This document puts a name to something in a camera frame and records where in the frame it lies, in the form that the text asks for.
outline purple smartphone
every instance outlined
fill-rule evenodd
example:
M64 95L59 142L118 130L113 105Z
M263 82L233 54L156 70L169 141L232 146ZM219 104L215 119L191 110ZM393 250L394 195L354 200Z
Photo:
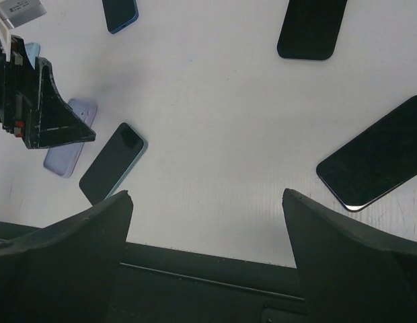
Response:
M95 102L83 99L71 99L68 105L89 127L92 125L98 107ZM70 145L50 148L44 167L63 178L69 178L74 172L81 150L85 143L72 143Z

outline white table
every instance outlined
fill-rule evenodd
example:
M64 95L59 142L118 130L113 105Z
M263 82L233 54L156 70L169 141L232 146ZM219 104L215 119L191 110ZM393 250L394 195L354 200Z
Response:
M14 33L42 45L64 100L97 100L97 140L64 180L0 127L0 220L44 227L88 208L79 179L127 121L149 142L120 186L130 242L294 266L286 187L417 241L417 177L351 214L315 173L417 94L417 0L349 1L322 63L277 55L287 0L139 0L115 36L102 2L82 3L43 0L48 14Z

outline phone screen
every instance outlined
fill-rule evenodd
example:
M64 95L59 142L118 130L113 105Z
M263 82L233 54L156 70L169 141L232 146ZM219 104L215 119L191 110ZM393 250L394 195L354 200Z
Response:
M107 29L112 34L135 21L139 14L135 0L102 0Z
M80 179L80 189L90 203L109 197L145 148L145 142L122 123Z
M332 56L347 0L290 0L277 44L285 59Z
M417 96L325 159L316 172L349 211L360 211L417 175Z

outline red component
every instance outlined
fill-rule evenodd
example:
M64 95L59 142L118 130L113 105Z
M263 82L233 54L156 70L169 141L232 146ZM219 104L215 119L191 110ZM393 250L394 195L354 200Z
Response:
M20 129L20 132L17 133L15 131L14 135L17 138L23 138L24 134L25 134L25 123L23 121L16 121L15 122L15 127Z

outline blue smartphone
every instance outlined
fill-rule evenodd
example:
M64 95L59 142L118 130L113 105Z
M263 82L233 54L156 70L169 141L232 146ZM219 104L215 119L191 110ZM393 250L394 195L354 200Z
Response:
M40 54L41 46L36 42L30 42L25 44L26 54L29 58L29 62L33 68L35 68L35 58Z
M75 98L69 100L68 105L85 124L89 127L92 125L96 112L98 111L98 106L95 102ZM44 168L62 178L71 177L84 144L72 143L70 145L50 148L44 160Z
M92 205L110 197L147 148L147 142L122 123L80 179L80 189Z
M102 5L111 34L131 25L139 17L136 0L102 0Z

